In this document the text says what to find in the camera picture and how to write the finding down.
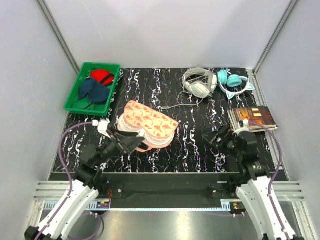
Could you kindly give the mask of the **pink mesh laundry bag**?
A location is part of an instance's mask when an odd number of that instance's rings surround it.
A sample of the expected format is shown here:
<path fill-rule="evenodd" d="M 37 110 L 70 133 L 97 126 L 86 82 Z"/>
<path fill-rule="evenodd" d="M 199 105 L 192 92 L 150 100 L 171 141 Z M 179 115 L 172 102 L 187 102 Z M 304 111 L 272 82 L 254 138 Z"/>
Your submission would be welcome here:
<path fill-rule="evenodd" d="M 130 100 L 118 119 L 117 129 L 122 132 L 135 132 L 144 137 L 136 151 L 145 153 L 168 147 L 174 140 L 178 125 L 177 121 L 165 114 Z"/>

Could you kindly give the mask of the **red bra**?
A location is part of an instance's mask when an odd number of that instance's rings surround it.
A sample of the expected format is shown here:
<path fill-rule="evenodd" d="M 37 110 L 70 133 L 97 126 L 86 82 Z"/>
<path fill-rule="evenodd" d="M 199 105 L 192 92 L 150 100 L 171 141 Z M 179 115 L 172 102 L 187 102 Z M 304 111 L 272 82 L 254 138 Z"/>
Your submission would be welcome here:
<path fill-rule="evenodd" d="M 115 80 L 115 76 L 104 69 L 94 69 L 89 76 L 105 87 L 112 85 Z"/>

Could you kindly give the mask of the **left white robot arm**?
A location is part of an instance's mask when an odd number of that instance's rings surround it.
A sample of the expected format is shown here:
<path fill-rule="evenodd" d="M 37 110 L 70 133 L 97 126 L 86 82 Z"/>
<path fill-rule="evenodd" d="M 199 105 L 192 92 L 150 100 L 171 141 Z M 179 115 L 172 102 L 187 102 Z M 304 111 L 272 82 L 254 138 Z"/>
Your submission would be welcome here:
<path fill-rule="evenodd" d="M 128 155 L 138 148 L 145 138 L 137 132 L 116 129 L 106 131 L 108 139 L 102 147 L 86 144 L 80 150 L 81 165 L 69 182 L 65 193 L 38 226 L 29 226 L 24 233 L 26 240 L 66 240 L 70 232 L 96 198 L 108 193 L 108 180 L 102 176 L 98 165 L 107 157 Z"/>

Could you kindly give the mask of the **navy blue bra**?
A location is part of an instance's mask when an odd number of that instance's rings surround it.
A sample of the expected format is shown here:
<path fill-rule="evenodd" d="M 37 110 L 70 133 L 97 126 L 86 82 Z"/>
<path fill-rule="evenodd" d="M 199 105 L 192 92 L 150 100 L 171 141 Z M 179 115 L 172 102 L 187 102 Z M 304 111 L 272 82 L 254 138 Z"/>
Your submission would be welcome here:
<path fill-rule="evenodd" d="M 111 90 L 99 83 L 92 77 L 88 77 L 80 85 L 78 91 L 78 100 L 82 100 L 87 97 L 90 103 L 96 105 L 103 105 L 108 101 Z"/>

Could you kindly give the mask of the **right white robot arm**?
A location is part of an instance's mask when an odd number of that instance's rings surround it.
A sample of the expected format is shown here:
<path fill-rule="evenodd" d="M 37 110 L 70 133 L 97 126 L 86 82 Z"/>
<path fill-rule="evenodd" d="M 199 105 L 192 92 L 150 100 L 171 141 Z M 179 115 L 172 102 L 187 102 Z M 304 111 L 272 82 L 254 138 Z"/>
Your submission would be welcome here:
<path fill-rule="evenodd" d="M 262 240 L 298 240 L 299 236 L 288 222 L 275 194 L 273 182 L 276 174 L 271 175 L 260 159 L 255 134 L 247 126 L 233 130 L 224 125 L 202 136 L 214 152 L 235 158 L 239 175 L 231 177 L 227 192 L 244 205 L 258 237 Z"/>

